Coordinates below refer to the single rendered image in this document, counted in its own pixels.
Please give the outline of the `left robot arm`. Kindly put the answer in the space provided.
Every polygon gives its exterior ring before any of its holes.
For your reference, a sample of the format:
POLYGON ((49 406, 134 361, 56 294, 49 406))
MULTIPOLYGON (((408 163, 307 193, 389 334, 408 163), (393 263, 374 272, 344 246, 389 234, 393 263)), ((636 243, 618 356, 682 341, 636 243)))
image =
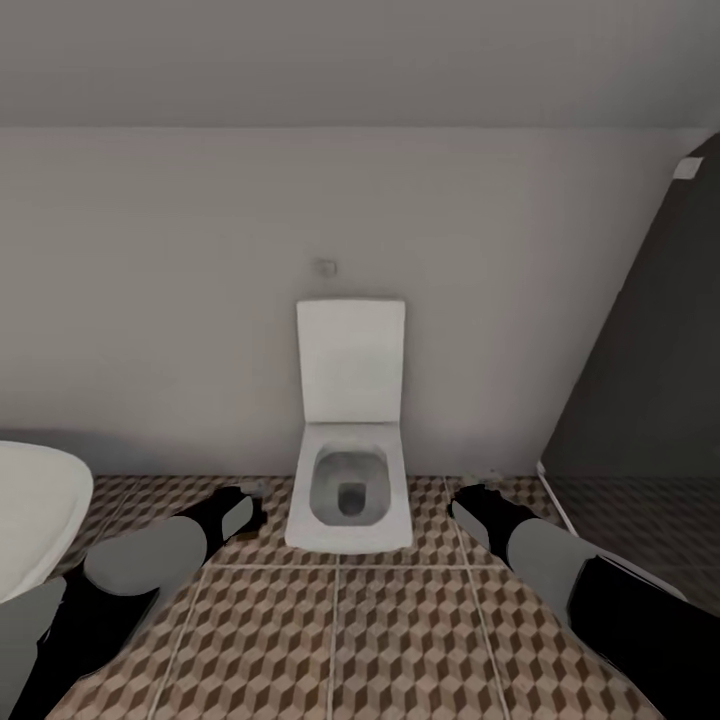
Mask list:
POLYGON ((263 481, 96 544, 76 568, 0 604, 0 720, 45 720, 77 680, 114 661, 236 534, 259 531, 263 481))

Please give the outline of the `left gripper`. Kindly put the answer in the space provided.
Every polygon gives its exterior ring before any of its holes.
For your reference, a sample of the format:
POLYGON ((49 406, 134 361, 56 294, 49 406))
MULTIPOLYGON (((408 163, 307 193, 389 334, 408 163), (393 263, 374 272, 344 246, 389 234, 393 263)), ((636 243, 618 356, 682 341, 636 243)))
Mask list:
POLYGON ((261 505, 253 505, 253 514, 249 523, 247 523, 237 534, 259 531, 263 524, 268 523, 267 512, 261 511, 261 505))

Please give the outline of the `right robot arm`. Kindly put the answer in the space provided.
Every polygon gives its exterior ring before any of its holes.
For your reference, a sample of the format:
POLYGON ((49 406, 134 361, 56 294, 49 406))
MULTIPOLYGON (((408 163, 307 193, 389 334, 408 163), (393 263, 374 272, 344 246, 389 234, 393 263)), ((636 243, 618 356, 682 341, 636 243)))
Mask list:
POLYGON ((596 662, 667 720, 720 720, 720 617, 659 576, 486 489, 500 468, 462 472, 456 524, 504 560, 596 662))

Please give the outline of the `mousetrap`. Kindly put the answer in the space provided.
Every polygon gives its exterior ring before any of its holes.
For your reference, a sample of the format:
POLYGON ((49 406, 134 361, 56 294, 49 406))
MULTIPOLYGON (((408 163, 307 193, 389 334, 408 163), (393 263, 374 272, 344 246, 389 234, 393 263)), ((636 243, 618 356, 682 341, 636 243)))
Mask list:
MULTIPOLYGON (((252 501, 253 501, 253 505, 262 505, 263 497, 254 498, 254 499, 252 499, 252 501)), ((259 531, 251 531, 251 532, 236 534, 236 542, 238 542, 238 541, 242 542, 242 541, 247 541, 247 540, 252 540, 252 539, 256 540, 258 538, 259 538, 259 531)))

